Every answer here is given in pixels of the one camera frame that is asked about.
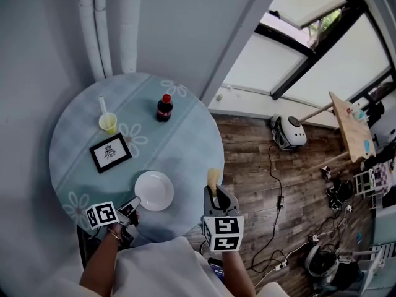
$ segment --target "red bottle cap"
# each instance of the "red bottle cap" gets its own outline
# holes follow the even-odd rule
[[[162,97],[162,101],[163,101],[164,103],[169,103],[169,102],[171,102],[171,95],[164,95],[164,96]]]

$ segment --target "ceramic plate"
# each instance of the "ceramic plate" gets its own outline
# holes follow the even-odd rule
[[[142,199],[142,206],[151,211],[161,211],[172,203],[172,182],[159,171],[146,171],[135,183],[135,195]]]

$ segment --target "light blue tablecloth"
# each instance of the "light blue tablecloth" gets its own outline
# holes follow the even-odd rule
[[[158,100],[172,96],[172,117],[155,119]],[[99,174],[89,148],[109,138],[98,127],[99,95],[117,115],[118,131],[133,156]],[[147,170],[166,174],[174,186],[172,204],[161,212],[139,207],[137,244],[168,241],[183,235],[203,215],[203,191],[209,167],[224,167],[223,145],[207,108],[184,86],[148,74],[125,74],[85,89],[64,110],[49,151],[53,187],[66,213],[91,231],[85,209],[113,201],[117,208],[134,196],[137,177]]]

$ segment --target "small box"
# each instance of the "small box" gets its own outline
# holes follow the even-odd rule
[[[87,214],[91,230],[94,230],[99,226],[118,222],[118,216],[112,201],[92,205],[85,211],[85,213]]]
[[[212,252],[239,250],[243,237],[243,216],[202,219],[202,234]]]

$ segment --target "phone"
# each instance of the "phone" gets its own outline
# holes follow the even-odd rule
[[[224,283],[224,271],[223,271],[223,262],[220,260],[216,260],[212,257],[209,258],[208,263],[212,270],[215,272],[217,275],[218,279]]]

